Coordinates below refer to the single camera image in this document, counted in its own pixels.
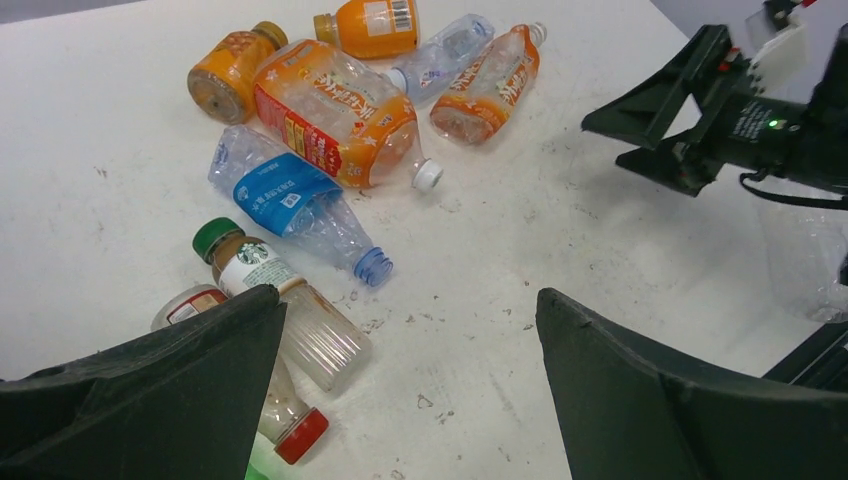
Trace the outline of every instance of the orange jar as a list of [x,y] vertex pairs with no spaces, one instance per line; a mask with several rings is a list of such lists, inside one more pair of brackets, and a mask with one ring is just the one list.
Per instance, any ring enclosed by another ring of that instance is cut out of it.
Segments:
[[418,47],[415,0],[350,0],[313,23],[315,38],[356,58],[392,57]]
[[259,22],[249,32],[227,35],[188,72],[191,98],[216,120],[230,125],[244,123],[256,111],[256,69],[287,44],[286,34],[271,22]]

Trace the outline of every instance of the red label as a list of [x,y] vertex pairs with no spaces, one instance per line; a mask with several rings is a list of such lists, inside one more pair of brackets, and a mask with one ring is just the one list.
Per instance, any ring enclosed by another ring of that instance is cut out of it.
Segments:
[[268,95],[258,84],[254,94],[262,123],[279,132],[283,142],[307,162],[336,177],[342,167],[339,142]]

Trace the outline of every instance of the starbucks logo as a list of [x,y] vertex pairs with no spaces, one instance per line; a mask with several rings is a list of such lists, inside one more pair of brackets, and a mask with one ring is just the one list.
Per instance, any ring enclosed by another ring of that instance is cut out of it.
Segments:
[[257,243],[245,243],[239,247],[236,258],[245,265],[256,265],[268,258],[268,250]]

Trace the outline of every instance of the white table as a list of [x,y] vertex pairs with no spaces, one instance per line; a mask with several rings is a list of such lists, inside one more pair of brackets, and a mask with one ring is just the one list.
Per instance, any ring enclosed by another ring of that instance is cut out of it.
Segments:
[[[311,36],[312,16],[338,5],[238,3],[149,0],[0,26],[0,377],[145,334],[164,302],[210,280],[190,246],[206,220],[228,215],[270,239],[207,185],[223,127],[194,106],[185,75],[227,32],[269,19]],[[773,306],[753,202],[732,171],[686,198],[616,168],[626,145],[580,132],[684,45],[647,0],[420,7],[425,37],[466,12],[499,32],[544,21],[540,77],[481,150],[436,137],[419,112],[424,149],[447,169],[432,197],[348,192],[395,261],[384,288],[272,242],[376,351],[338,398],[296,372],[332,430],[288,478],[566,478],[533,328],[543,287],[754,375],[816,328]]]

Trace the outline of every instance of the orange bottle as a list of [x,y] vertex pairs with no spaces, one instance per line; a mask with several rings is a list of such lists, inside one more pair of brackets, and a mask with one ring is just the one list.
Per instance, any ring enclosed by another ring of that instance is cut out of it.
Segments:
[[316,15],[315,38],[356,58],[400,55],[418,47],[415,0],[350,0],[336,12]]
[[286,34],[271,22],[259,22],[249,32],[227,35],[188,72],[191,98],[216,120],[230,125],[244,123],[256,110],[256,69],[288,43]]
[[301,40],[256,72],[259,119],[342,186],[389,181],[406,164],[429,191],[442,168],[424,157],[412,102],[378,73],[332,45]]
[[518,25],[496,38],[433,106],[430,121],[445,137],[479,145],[509,120],[539,72],[541,23]]

